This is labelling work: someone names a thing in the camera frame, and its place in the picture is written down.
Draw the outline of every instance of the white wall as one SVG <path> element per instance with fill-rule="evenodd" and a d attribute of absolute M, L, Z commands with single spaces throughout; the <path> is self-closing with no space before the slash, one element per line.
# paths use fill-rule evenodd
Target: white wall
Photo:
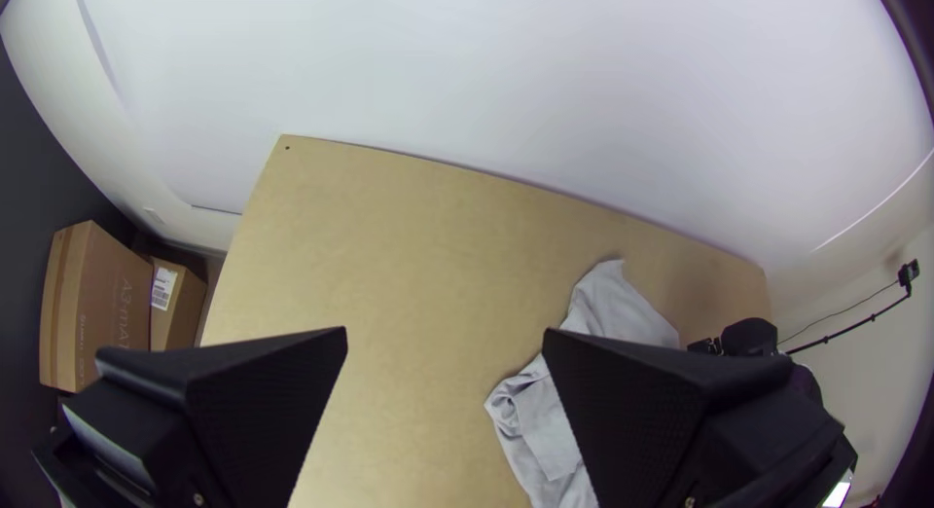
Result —
<path fill-rule="evenodd" d="M 192 208 L 155 173 L 153 157 L 97 59 L 76 0 L 11 0 L 0 16 L 0 35 L 36 110 L 107 198 L 162 236 L 227 250 L 238 217 Z M 155 209 L 162 223 L 145 207 Z"/>
<path fill-rule="evenodd" d="M 908 445 L 934 372 L 934 226 L 884 260 L 852 266 L 855 279 L 811 303 L 775 318 L 781 339 L 813 320 L 862 300 L 896 279 L 898 268 L 917 258 L 921 275 L 913 296 L 876 322 L 796 354 L 815 372 L 824 405 L 846 425 L 859 453 L 851 502 L 861 506 L 888 483 Z M 821 322 L 782 345 L 818 340 L 880 310 L 904 294 L 897 285 L 852 311 Z"/>
<path fill-rule="evenodd" d="M 934 146 L 878 0 L 14 0 L 5 16 L 76 161 L 198 244 L 235 219 L 180 201 L 239 210 L 293 132 L 542 184 L 771 273 Z"/>

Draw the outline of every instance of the black device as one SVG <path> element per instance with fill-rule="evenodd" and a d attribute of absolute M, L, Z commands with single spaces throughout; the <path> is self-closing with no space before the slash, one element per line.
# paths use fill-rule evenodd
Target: black device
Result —
<path fill-rule="evenodd" d="M 34 456 L 77 508 L 284 508 L 347 354 L 342 327 L 165 352 L 103 347 Z"/>
<path fill-rule="evenodd" d="M 542 352 L 601 507 L 814 508 L 855 466 L 844 427 L 793 388 L 786 356 L 554 329 Z"/>

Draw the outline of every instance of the black wall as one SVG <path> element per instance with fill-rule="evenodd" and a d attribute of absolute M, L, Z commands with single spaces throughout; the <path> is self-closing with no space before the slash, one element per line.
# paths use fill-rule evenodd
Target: black wall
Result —
<path fill-rule="evenodd" d="M 136 228 L 58 145 L 0 51 L 0 507 L 58 507 L 30 454 L 55 420 L 39 383 L 39 310 L 52 234 L 93 219 L 129 244 Z"/>

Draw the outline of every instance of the crumpled cloth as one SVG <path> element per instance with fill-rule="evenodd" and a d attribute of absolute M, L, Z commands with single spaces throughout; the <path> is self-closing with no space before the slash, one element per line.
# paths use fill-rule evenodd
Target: crumpled cloth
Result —
<path fill-rule="evenodd" d="M 679 348 L 678 334 L 623 277 L 623 260 L 597 264 L 571 293 L 560 329 Z M 486 398 L 516 479 L 533 508 L 596 508 L 590 477 L 539 353 Z"/>

